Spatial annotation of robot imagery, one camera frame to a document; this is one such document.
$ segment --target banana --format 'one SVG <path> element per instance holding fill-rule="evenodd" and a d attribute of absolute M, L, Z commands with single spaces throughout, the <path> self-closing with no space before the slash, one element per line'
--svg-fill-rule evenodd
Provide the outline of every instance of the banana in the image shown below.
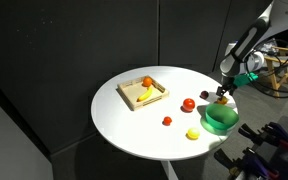
<path fill-rule="evenodd" d="M 144 101 L 145 99 L 149 98 L 152 95 L 152 92 L 153 92 L 152 86 L 148 87 L 147 91 L 139 98 L 137 98 L 137 102 Z"/>

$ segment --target green plastic bowl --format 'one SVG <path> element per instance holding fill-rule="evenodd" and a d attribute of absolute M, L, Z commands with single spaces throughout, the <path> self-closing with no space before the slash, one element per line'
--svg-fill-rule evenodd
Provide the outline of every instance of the green plastic bowl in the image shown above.
<path fill-rule="evenodd" d="M 206 107 L 206 121 L 219 130 L 227 130 L 239 120 L 238 114 L 222 104 L 210 104 Z"/>

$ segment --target metal stand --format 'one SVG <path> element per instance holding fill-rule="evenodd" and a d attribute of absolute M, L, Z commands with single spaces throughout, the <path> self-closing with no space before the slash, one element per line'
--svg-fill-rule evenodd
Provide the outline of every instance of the metal stand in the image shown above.
<path fill-rule="evenodd" d="M 161 161 L 164 171 L 169 180 L 178 180 L 170 161 Z"/>

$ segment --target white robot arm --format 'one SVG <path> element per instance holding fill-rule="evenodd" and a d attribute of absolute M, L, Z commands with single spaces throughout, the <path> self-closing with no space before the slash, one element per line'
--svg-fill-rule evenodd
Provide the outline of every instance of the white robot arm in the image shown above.
<path fill-rule="evenodd" d="M 267 9 L 247 29 L 221 62 L 222 86 L 218 87 L 217 95 L 220 98 L 229 91 L 232 95 L 237 88 L 234 77 L 244 74 L 245 63 L 254 71 L 262 67 L 262 55 L 250 54 L 252 49 L 261 41 L 288 29 L 288 0 L 273 0 Z"/>

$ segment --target small red ball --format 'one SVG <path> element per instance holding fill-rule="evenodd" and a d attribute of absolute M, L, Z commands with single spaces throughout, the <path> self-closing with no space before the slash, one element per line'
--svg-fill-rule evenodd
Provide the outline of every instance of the small red ball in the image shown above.
<path fill-rule="evenodd" d="M 171 122 L 172 122 L 172 118 L 166 116 L 164 118 L 163 124 L 166 125 L 166 126 L 169 126 L 171 124 Z"/>

